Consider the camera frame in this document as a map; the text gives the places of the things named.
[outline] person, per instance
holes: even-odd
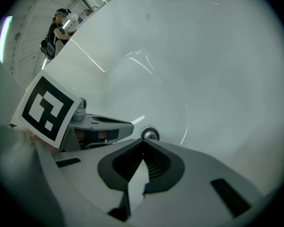
[[[51,40],[51,44],[55,47],[55,42],[57,40],[61,40],[61,42],[65,45],[68,40],[71,38],[71,35],[66,35],[63,24],[65,24],[67,20],[68,12],[65,9],[58,9],[55,12],[53,17],[53,23],[49,27],[48,36]]]

